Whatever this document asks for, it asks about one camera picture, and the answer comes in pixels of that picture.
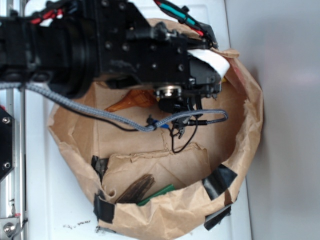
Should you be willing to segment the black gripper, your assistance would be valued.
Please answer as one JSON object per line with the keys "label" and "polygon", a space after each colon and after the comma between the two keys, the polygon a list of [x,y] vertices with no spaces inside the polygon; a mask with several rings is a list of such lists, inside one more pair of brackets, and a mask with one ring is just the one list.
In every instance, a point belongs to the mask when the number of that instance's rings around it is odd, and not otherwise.
{"label": "black gripper", "polygon": [[149,24],[132,2],[98,0],[99,70],[106,75],[106,85],[111,89],[173,85],[207,98],[219,93],[230,64],[209,50],[218,48],[212,27],[190,16],[187,7],[166,0],[156,5],[199,37],[171,30],[163,21]]}

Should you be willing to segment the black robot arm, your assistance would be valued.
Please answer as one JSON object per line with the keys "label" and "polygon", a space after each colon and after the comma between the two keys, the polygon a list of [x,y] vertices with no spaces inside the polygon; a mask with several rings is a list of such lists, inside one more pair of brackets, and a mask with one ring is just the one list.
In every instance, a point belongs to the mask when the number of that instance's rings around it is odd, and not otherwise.
{"label": "black robot arm", "polygon": [[158,7],[197,32],[190,37],[151,23],[128,0],[59,0],[43,10],[0,19],[0,80],[46,83],[80,98],[93,81],[110,89],[152,89],[158,98],[211,97],[229,62],[215,52],[213,30],[166,0]]}

